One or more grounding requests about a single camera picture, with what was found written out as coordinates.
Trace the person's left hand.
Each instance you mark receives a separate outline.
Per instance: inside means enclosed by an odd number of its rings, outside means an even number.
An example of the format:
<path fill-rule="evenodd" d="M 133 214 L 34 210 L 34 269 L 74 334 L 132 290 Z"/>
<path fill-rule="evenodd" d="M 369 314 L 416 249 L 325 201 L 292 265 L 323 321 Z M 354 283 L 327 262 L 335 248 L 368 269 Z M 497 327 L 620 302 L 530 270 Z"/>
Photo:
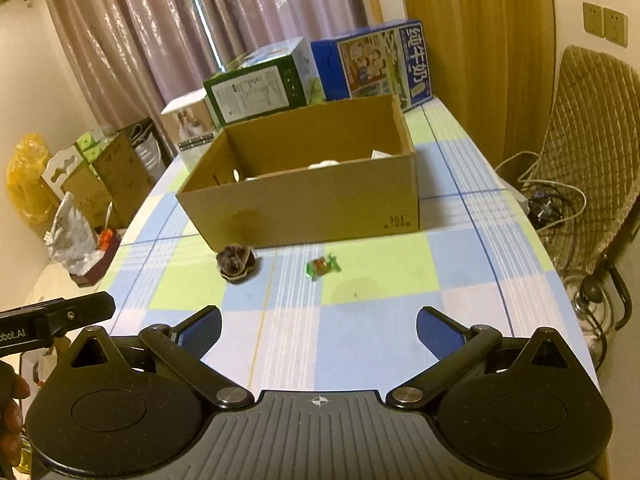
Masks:
<path fill-rule="evenodd" d="M 23 413 L 17 401 L 29 396 L 28 382 L 1 362 L 1 458 L 11 466 L 18 465 L 22 452 Z"/>

